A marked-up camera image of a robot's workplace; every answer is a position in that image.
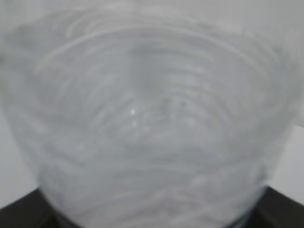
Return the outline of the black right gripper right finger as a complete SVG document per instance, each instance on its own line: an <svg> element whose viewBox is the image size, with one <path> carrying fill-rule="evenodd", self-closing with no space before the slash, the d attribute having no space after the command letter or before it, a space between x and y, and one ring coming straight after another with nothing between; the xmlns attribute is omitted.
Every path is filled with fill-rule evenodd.
<svg viewBox="0 0 304 228"><path fill-rule="evenodd" d="M268 187L245 228L304 228L304 206Z"/></svg>

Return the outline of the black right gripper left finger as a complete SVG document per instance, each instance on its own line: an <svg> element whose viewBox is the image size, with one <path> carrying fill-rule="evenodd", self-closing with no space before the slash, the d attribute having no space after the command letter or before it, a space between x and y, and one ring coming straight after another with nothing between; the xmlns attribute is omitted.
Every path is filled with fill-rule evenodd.
<svg viewBox="0 0 304 228"><path fill-rule="evenodd" d="M0 228L59 228L40 190L34 190L0 210Z"/></svg>

